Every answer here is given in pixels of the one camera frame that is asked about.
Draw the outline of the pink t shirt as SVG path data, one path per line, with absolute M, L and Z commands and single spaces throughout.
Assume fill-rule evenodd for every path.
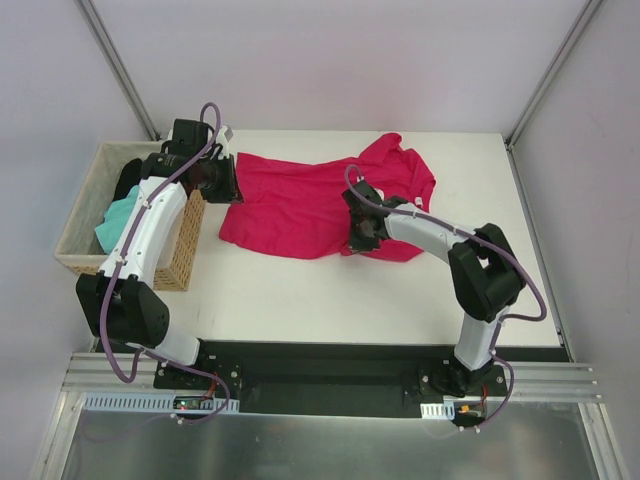
M 314 260 L 348 256 L 350 215 L 342 194 L 345 169 L 357 166 L 385 197 L 420 199 L 427 211 L 436 178 L 402 136 L 385 133 L 354 157 L 316 165 L 241 152 L 236 172 L 241 203 L 227 210 L 219 238 L 261 254 Z

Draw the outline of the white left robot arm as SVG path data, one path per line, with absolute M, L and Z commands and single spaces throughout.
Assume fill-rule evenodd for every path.
M 143 160 L 133 210 L 114 249 L 94 274 L 83 273 L 76 293 L 92 333 L 109 350 L 119 343 L 178 363 L 188 388 L 204 387 L 210 363 L 200 340 L 170 321 L 154 292 L 157 264 L 173 225 L 194 194 L 208 203 L 239 203 L 229 127 L 177 119 L 172 136 Z

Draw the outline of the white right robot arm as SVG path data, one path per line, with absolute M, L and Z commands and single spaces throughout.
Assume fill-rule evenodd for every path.
M 373 252 L 382 242 L 395 240 L 449 266 L 455 297 L 464 312 L 454 347 L 458 364 L 450 369 L 450 382 L 461 394 L 476 392 L 486 381 L 483 367 L 491 361 L 498 321 L 525 286 L 500 228 L 487 226 L 487 232 L 498 235 L 492 243 L 487 233 L 464 233 L 400 197 L 383 200 L 364 180 L 349 186 L 343 199 L 350 215 L 348 248 L 352 252 Z

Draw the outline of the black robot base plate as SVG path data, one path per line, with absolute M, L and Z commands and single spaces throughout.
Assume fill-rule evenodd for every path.
M 512 387 L 490 362 L 466 373 L 450 346 L 204 341 L 190 371 L 157 366 L 153 386 L 230 396 L 241 412 L 417 418 L 426 404 L 500 402 Z

